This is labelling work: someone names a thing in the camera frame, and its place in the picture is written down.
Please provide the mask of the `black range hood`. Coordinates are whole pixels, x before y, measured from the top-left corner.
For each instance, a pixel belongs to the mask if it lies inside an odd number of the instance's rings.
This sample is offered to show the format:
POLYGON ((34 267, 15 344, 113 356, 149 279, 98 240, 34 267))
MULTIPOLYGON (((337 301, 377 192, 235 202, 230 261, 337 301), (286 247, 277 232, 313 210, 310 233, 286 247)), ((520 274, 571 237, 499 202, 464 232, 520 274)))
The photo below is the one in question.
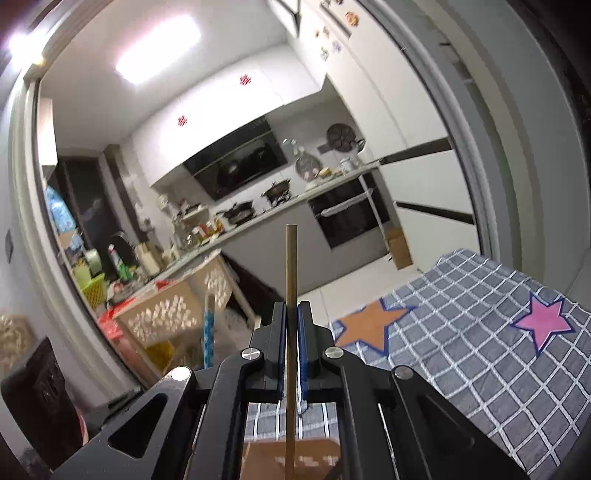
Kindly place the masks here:
POLYGON ((221 200, 286 165, 280 142, 264 116, 223 136, 183 163, 212 200, 221 200))

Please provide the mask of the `blue patterned chopstick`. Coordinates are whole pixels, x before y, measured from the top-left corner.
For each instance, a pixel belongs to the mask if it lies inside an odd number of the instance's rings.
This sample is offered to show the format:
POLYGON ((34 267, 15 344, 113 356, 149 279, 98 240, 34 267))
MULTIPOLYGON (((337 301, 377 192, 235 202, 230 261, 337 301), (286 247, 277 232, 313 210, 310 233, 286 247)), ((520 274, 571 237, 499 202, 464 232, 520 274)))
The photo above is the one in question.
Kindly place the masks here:
POLYGON ((204 369, 211 368, 214 360, 214 312, 215 297, 207 294, 204 302, 204 327, 202 328, 202 353, 204 369))

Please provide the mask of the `cardboard box on floor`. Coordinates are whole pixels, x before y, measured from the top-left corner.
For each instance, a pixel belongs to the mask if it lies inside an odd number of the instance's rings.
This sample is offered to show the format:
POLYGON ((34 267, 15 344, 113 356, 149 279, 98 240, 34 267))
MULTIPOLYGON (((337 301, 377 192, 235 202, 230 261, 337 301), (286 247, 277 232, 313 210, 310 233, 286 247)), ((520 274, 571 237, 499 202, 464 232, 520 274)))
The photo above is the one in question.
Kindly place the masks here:
POLYGON ((394 265, 399 270, 411 266, 413 260, 403 229, 401 227, 389 228, 386 231, 386 238, 394 265))

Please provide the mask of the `grey checked star tablecloth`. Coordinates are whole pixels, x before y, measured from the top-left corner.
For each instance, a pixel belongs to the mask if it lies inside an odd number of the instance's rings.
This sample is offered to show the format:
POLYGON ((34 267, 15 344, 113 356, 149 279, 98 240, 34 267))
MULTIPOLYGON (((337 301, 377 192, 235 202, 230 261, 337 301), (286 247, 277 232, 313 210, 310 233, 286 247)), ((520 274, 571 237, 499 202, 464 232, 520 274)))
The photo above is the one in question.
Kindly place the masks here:
POLYGON ((461 249, 322 326, 362 361, 379 411, 369 479, 586 479, 590 314, 461 249))

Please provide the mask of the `white refrigerator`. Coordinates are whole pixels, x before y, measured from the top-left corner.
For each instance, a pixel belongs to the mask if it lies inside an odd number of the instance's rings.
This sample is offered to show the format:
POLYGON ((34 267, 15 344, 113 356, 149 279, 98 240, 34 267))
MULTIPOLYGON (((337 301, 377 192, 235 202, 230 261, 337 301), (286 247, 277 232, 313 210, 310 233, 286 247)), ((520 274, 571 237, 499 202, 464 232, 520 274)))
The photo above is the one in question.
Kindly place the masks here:
POLYGON ((436 103, 403 48, 358 1, 301 1, 294 49, 339 94, 376 161, 414 265, 480 250, 462 165, 436 103))

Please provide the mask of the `beige perforated plastic rack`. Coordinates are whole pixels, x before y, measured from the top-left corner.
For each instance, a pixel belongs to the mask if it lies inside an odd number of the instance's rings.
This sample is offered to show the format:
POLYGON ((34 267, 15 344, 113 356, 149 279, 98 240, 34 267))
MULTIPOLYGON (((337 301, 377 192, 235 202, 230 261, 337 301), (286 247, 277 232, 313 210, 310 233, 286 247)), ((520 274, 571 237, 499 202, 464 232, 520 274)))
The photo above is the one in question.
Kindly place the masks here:
POLYGON ((119 352, 136 375, 151 384, 176 366, 204 365, 209 296, 213 298, 214 333, 235 332, 221 325, 230 300, 238 303, 238 317, 245 320, 246 330, 256 326, 257 315, 219 250, 180 279, 132 299, 114 315, 122 331, 119 352))

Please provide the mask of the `black wok on stove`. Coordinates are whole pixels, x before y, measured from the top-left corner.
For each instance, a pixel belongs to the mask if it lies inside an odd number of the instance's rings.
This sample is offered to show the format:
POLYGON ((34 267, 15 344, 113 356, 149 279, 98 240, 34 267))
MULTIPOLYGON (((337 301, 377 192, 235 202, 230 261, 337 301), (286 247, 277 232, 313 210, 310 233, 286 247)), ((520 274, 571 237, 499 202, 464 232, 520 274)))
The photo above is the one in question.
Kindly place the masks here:
POLYGON ((273 182, 270 188, 262 194, 263 198, 269 201, 270 205, 276 207, 281 203, 287 202, 291 198, 290 194, 290 179, 285 179, 280 182, 273 182))

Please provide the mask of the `black built-in oven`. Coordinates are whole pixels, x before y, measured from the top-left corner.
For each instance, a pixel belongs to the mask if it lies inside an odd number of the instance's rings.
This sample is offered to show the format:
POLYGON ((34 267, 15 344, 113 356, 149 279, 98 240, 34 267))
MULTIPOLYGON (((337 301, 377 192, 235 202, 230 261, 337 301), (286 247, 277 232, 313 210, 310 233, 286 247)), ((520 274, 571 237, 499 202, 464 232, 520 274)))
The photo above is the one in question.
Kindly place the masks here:
POLYGON ((312 214, 335 249, 391 220, 372 173, 366 173, 308 201, 312 214))

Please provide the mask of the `wooden chopstick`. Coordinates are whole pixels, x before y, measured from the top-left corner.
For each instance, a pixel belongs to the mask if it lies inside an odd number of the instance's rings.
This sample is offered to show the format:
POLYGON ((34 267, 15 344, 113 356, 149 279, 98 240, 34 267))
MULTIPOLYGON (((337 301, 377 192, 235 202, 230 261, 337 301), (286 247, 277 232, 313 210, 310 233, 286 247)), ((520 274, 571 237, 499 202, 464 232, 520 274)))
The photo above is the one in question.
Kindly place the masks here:
POLYGON ((297 225, 286 226, 286 471, 285 479, 294 478, 297 417, 297 225))

